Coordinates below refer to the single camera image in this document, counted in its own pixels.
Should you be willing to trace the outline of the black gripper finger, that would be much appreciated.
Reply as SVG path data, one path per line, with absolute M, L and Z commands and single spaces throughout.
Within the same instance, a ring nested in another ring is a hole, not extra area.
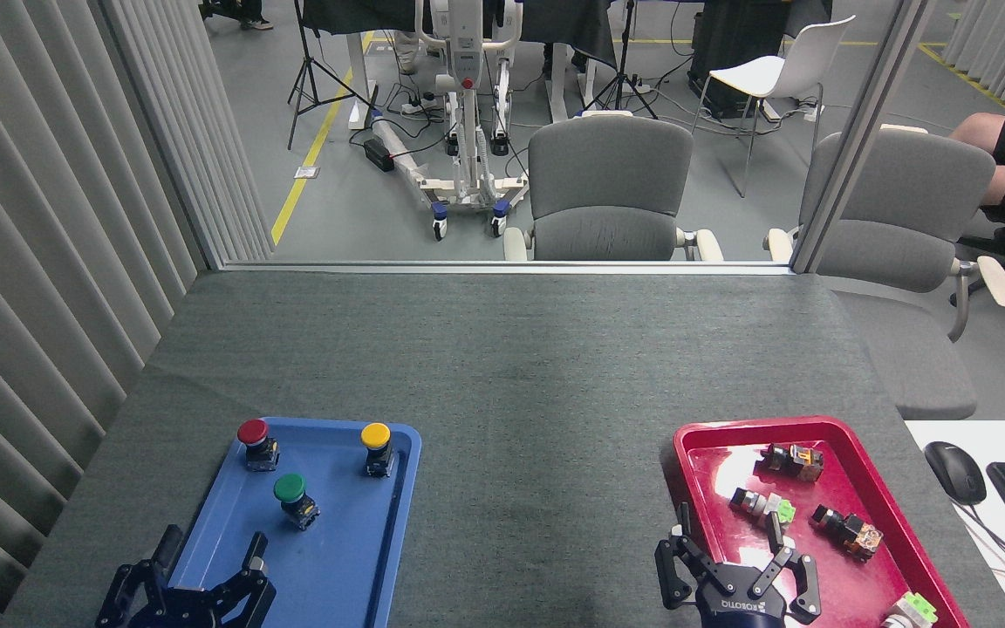
M 674 611 L 683 604 L 693 604 L 701 608 L 701 601 L 711 597 L 729 596 L 731 583 L 722 575 L 721 565 L 691 537 L 691 512 L 689 503 L 681 503 L 677 508 L 677 522 L 667 539 L 658 541 L 654 559 L 657 568 L 663 604 Z M 692 584 L 678 576 L 675 561 L 681 560 L 694 577 Z
M 762 569 L 761 575 L 750 585 L 750 600 L 758 603 L 773 589 L 773 583 L 779 572 L 790 570 L 793 573 L 796 592 L 795 599 L 787 604 L 786 611 L 770 615 L 784 618 L 792 616 L 799 624 L 813 624 L 821 617 L 823 605 L 820 599 L 820 584 L 818 584 L 817 564 L 810 554 L 797 552 L 793 543 L 787 542 L 782 532 L 781 521 L 777 513 L 769 513 L 766 518 L 767 543 L 773 559 Z
M 180 526 L 170 524 L 150 557 L 116 569 L 97 613 L 97 627 L 175 625 L 175 603 L 170 600 L 168 582 L 182 540 Z
M 204 627 L 263 627 L 277 590 L 266 573 L 268 539 L 252 534 L 239 571 L 208 592 Z

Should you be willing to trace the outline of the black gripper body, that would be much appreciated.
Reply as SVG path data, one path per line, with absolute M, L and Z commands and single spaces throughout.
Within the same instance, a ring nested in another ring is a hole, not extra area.
M 136 612 L 129 627 L 222 627 L 234 609 L 235 603 L 211 593 L 170 593 Z
M 751 597 L 761 570 L 743 565 L 719 565 L 723 585 L 703 576 L 697 588 L 702 627 L 785 627 L 786 603 L 773 584 Z

